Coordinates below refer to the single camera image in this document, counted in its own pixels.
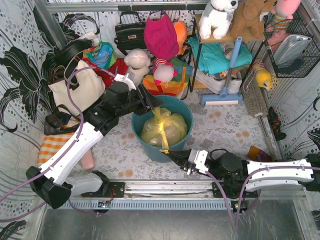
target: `red bag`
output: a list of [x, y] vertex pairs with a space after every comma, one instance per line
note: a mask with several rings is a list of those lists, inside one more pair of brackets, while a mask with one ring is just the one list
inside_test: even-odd
[[170, 61], [179, 52], [179, 44], [175, 27], [168, 14], [159, 20], [146, 20], [144, 42], [152, 55]]
[[[125, 64], [124, 59], [123, 58], [118, 58], [115, 63], [108, 69], [109, 72], [113, 73], [113, 74], [121, 74], [121, 75], [125, 75], [126, 71], [128, 69], [128, 66]], [[105, 84], [105, 88], [108, 88], [111, 85], [111, 82], [113, 81], [113, 77], [110, 76], [108, 73], [99, 70], [98, 68], [96, 68], [95, 73], [100, 76]]]

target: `black wire basket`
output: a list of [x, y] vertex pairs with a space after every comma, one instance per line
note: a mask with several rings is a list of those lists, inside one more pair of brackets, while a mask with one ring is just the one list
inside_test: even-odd
[[[320, 50], [313, 36], [306, 28], [305, 22], [297, 12], [293, 15], [292, 20], [283, 20], [274, 23], [272, 18], [273, 15], [269, 14], [265, 24], [264, 36], [266, 41], [264, 41], [264, 44], [266, 47], [271, 47], [271, 49], [268, 50], [268, 54], [276, 77], [278, 79], [306, 77], [319, 62]], [[274, 54], [283, 42], [284, 37], [291, 34], [303, 35], [310, 37], [312, 40], [299, 57], [277, 65]]]

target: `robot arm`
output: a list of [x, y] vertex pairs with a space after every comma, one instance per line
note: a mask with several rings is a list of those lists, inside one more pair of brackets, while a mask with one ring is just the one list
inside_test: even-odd
[[[186, 151], [168, 151], [170, 157], [180, 168], [190, 175], [192, 172], [211, 173], [221, 182], [222, 188], [228, 198], [239, 196], [245, 179], [256, 170], [277, 166], [297, 166], [301, 168], [263, 170], [254, 174], [245, 185], [248, 193], [260, 189], [279, 187], [301, 187], [308, 191], [320, 191], [320, 178], [317, 171], [304, 167], [319, 167], [320, 158], [317, 154], [309, 154], [307, 158], [286, 162], [257, 162], [241, 160], [231, 152], [226, 151], [217, 159], [208, 157], [205, 150], [190, 149]], [[213, 195], [221, 197], [215, 183], [212, 183]]]
[[[85, 176], [68, 177], [70, 171], [81, 157], [99, 140], [101, 140], [119, 122], [119, 117], [134, 112], [143, 115], [153, 108], [162, 105], [162, 101], [152, 96], [142, 84], [136, 89], [129, 90], [126, 81], [131, 81], [128, 74], [123, 76], [124, 81], [113, 82], [102, 96], [101, 101], [86, 110], [84, 124], [77, 138], [79, 129], [65, 143], [65, 145], [40, 168], [31, 166], [26, 176], [31, 179], [45, 170], [50, 169], [43, 176], [30, 183], [31, 189], [53, 209], [61, 207], [70, 196], [87, 192], [108, 190], [109, 179], [98, 171]], [[68, 147], [76, 140], [69, 151]], [[64, 156], [52, 167], [52, 164], [62, 154]]]

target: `white bag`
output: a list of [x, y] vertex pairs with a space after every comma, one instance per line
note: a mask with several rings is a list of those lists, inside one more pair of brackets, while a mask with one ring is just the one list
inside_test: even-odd
[[[76, 69], [79, 70], [85, 67], [89, 67], [89, 65], [83, 60], [80, 60]], [[70, 89], [70, 95], [74, 103], [83, 112], [101, 97], [106, 86], [102, 81], [102, 78], [97, 76], [93, 69], [80, 71], [75, 76], [78, 80], [79, 86], [75, 90]], [[56, 106], [60, 104], [65, 105], [73, 115], [79, 115], [79, 112], [71, 104], [68, 98], [66, 81], [58, 80], [53, 82], [49, 85], [49, 88], [53, 92], [53, 98]], [[68, 113], [63, 108], [59, 108], [59, 111]]]

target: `brown teddy bear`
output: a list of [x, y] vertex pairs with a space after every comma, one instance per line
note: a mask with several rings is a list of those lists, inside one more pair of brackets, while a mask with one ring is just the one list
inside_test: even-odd
[[245, 0], [240, 3], [233, 14], [231, 36], [239, 37], [245, 27], [250, 27], [254, 38], [263, 38], [265, 28], [260, 15], [270, 12], [276, 4], [277, 0]]

